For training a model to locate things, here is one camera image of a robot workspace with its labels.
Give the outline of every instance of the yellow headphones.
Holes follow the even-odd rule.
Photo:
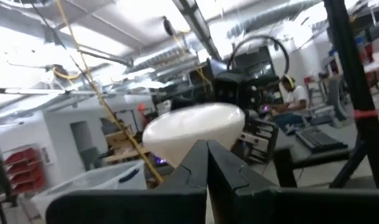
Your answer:
[[[294,88],[294,82],[293,82],[293,79],[292,79],[289,75],[284,75],[284,76],[289,80],[290,87],[291,87],[291,88]]]

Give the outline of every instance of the table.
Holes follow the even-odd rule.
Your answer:
[[[318,166],[349,158],[352,149],[355,147],[357,138],[355,123],[342,128],[333,128],[328,124],[323,124],[318,126],[318,128],[331,137],[348,144],[349,148],[311,154],[310,150],[298,141],[295,136],[287,136],[279,130],[273,161],[281,187],[297,187],[293,174],[294,169]]]

